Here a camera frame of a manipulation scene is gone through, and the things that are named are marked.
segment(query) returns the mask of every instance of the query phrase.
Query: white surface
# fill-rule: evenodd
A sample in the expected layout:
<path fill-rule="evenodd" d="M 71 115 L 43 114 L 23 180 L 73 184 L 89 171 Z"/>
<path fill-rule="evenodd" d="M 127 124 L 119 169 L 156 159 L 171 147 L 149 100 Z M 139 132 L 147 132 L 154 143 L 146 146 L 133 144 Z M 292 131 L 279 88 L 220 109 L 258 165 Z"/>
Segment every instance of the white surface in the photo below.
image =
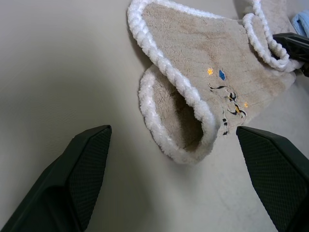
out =
<path fill-rule="evenodd" d="M 177 2 L 237 18 L 231 0 Z M 0 228 L 75 134 L 111 124 L 87 232 L 275 232 L 235 135 L 217 141 L 197 166 L 177 165 L 160 152 L 138 107 L 139 79 L 150 62 L 128 32 L 128 5 L 1 1 Z M 309 79 L 299 77 L 250 126 L 309 154 L 308 102 Z"/>

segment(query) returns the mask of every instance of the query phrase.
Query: beige towel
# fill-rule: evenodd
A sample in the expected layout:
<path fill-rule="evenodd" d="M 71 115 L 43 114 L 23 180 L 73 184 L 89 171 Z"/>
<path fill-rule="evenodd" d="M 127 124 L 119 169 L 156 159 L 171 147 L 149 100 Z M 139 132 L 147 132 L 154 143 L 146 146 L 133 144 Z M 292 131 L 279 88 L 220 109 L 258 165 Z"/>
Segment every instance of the beige towel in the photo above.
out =
<path fill-rule="evenodd" d="M 271 15 L 284 17 L 276 7 L 269 6 Z M 246 124 L 295 80 L 255 52 L 271 57 L 256 15 L 252 26 L 260 47 L 251 45 L 241 21 L 166 0 L 134 0 L 128 21 L 154 63 L 140 83 L 141 112 L 154 140 L 177 163 L 201 161 L 217 136 Z M 289 26 L 282 22 L 280 31 Z"/>

